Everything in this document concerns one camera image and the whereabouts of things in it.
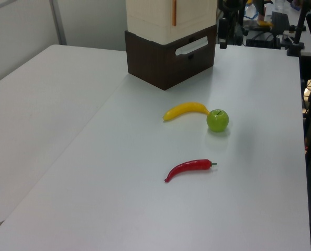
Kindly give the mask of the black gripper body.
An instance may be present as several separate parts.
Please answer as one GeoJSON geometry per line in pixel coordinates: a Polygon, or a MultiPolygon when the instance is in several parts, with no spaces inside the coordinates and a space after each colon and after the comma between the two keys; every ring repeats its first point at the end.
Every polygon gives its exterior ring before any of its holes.
{"type": "Polygon", "coordinates": [[[243,10],[222,10],[218,20],[218,39],[227,38],[227,41],[233,41],[234,37],[243,37],[243,15],[243,10]]]}

